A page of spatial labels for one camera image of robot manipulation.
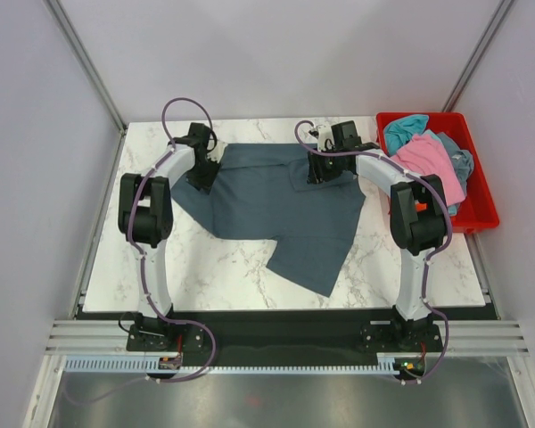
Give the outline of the dark blue-grey t shirt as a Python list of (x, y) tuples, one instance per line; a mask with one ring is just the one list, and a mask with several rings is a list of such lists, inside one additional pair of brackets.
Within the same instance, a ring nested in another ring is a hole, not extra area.
[(209, 192), (181, 178), (171, 196), (217, 238), (276, 242), (267, 268), (328, 297), (366, 197), (349, 172), (308, 183), (308, 156), (298, 144), (230, 144)]

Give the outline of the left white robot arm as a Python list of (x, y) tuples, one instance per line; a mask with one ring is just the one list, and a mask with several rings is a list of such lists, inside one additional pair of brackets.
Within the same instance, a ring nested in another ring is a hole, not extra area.
[(209, 193), (221, 166), (210, 157), (217, 144), (211, 127), (193, 122), (143, 174), (120, 179), (118, 228), (135, 254), (139, 284), (134, 327), (147, 333), (157, 350), (170, 350), (178, 337), (177, 328), (165, 321), (174, 313), (165, 261), (174, 224), (171, 189), (183, 178), (196, 191)]

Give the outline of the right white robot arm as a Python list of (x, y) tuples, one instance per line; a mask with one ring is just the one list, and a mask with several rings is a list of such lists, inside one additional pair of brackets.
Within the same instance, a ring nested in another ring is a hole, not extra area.
[(421, 327), (432, 321), (434, 313), (427, 299), (433, 258), (452, 239), (441, 179), (419, 176), (390, 158), (378, 144), (365, 143), (352, 120), (331, 126), (303, 120), (294, 129), (300, 144), (304, 144), (300, 137), (303, 125), (317, 140), (315, 148), (306, 147), (310, 184), (329, 182), (349, 172), (389, 195), (391, 237), (401, 251), (399, 295), (394, 306), (397, 324), (390, 337), (397, 349), (412, 350), (423, 339)]

